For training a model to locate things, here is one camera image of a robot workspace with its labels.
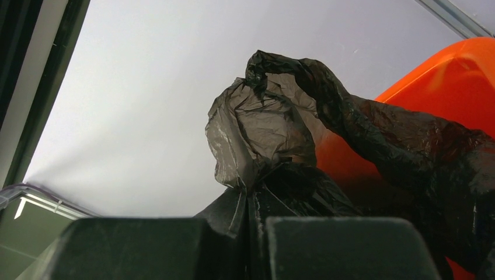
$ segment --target white surface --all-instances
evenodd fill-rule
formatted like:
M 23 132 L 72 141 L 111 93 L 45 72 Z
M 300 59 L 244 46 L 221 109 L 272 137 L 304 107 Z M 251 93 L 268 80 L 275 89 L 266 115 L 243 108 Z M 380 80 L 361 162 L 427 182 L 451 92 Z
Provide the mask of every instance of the white surface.
M 450 0 L 450 2 L 485 29 L 495 33 L 494 0 Z
M 415 1 L 92 1 L 26 181 L 104 215 L 194 215 L 224 190 L 207 111 L 257 49 L 374 98 L 457 40 Z
M 68 0 L 43 1 L 12 99 L 0 129 L 0 186 L 4 185 Z

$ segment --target orange container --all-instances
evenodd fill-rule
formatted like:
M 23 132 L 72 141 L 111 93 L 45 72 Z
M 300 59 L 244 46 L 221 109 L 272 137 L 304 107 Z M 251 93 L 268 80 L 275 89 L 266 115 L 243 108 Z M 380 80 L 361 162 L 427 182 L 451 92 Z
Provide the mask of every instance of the orange container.
M 481 129 L 495 138 L 495 39 L 471 38 L 433 55 L 376 98 Z M 357 203 L 387 199 L 389 186 L 374 164 L 331 132 L 316 148 L 318 167 Z M 474 276 L 450 261 L 456 280 Z

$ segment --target metal strip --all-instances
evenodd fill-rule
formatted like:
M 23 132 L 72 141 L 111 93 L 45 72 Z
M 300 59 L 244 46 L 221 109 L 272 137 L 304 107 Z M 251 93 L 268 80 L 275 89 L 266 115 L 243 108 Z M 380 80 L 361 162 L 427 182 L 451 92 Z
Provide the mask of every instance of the metal strip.
M 465 39 L 473 37 L 495 37 L 492 32 L 486 30 L 449 0 L 416 1 Z

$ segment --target black strip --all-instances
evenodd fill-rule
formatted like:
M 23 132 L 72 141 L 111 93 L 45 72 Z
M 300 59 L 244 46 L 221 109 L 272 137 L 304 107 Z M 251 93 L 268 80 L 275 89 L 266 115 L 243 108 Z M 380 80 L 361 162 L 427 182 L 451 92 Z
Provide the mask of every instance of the black strip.
M 495 37 L 492 32 L 486 30 L 449 0 L 416 1 L 465 39 Z
M 42 3 L 43 0 L 1 0 L 0 2 L 0 129 Z
M 5 185 L 21 182 L 48 120 L 74 52 L 89 0 L 69 0 L 27 116 Z

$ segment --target orange plastic bin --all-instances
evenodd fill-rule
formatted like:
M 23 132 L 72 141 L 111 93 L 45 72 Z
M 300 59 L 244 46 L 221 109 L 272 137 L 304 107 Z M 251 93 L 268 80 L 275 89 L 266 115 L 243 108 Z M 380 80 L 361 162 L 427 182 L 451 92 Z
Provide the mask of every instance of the orange plastic bin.
M 376 101 L 422 111 L 495 137 L 495 39 L 455 43 L 418 66 Z M 318 167 L 351 199 L 377 197 L 384 182 L 376 167 L 330 133 L 317 147 Z M 456 280 L 474 279 L 450 262 Z

